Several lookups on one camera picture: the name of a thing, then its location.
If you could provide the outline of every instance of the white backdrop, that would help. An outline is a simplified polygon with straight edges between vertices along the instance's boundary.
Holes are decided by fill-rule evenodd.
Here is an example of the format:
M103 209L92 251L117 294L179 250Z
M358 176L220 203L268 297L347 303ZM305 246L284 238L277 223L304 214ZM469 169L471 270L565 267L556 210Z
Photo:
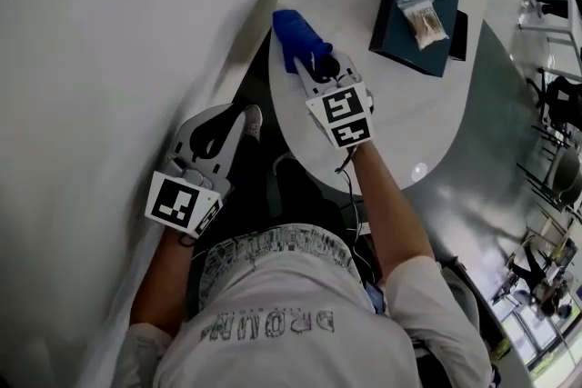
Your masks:
M0 0L0 373L14 388L73 385L90 340L80 386L106 386L95 374L110 375L159 235L140 226L139 188L168 132L213 99L255 2Z

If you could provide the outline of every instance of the black chair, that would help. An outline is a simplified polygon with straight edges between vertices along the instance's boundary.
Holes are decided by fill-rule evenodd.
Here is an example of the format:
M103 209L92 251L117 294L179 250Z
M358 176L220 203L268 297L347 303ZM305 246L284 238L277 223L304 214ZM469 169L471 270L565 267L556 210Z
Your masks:
M543 180L529 172L525 166L517 164L517 167L526 174L533 186L532 191L559 212L573 205L582 193L580 161L574 147L560 147L557 150Z
M526 80L537 92L536 107L544 115L544 105L549 107L548 116L552 125L558 129L560 124L572 124L582 130L582 85L573 85L564 76L559 76L544 89L542 79L542 89L540 90L531 80ZM559 99L560 93L567 96L567 99Z

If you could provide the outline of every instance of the white round table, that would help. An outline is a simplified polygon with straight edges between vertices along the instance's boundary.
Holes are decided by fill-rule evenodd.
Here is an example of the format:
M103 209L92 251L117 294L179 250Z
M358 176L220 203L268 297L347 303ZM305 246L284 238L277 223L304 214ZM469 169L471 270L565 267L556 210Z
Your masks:
M334 48L348 54L374 94L374 142L386 165L405 188L437 166L453 142L463 117L486 0L459 0L468 15L467 60L448 60L442 78L422 75L368 51L380 0L278 0L277 8L296 9ZM316 127L306 108L297 75L285 71L281 44L271 34L271 93L276 117L297 160L325 184L347 191L334 173L346 157ZM348 172L360 193L351 164Z

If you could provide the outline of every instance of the snack packet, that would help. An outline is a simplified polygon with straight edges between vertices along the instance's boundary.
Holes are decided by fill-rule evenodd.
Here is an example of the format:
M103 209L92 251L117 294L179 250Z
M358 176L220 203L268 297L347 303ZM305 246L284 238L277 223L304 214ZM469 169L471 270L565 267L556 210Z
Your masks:
M423 50L436 41L448 39L445 29L438 19L433 7L434 0L397 0L398 8L402 10L412 27L418 48Z

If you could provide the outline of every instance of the person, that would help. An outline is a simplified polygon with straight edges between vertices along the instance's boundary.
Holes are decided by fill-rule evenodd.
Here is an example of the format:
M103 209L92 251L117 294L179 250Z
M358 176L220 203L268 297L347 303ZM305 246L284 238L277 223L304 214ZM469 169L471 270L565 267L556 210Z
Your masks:
M556 313L557 304L561 299L559 286L550 285L546 273L539 266L531 251L531 244L524 244L523 247L529 270L514 264L514 254L509 258L507 268L526 282L530 295L536 300L537 315L551 317Z
M437 358L451 386L489 386L483 340L374 144L359 145L352 163L381 269L374 284L384 312L362 283L359 270L369 267L358 270L356 238L339 207L292 156L273 170L283 214L262 215L268 207L262 117L258 107L246 111L232 168L235 191L193 249L165 230L135 296L113 386L419 388L419 346ZM199 273L189 285L191 269Z

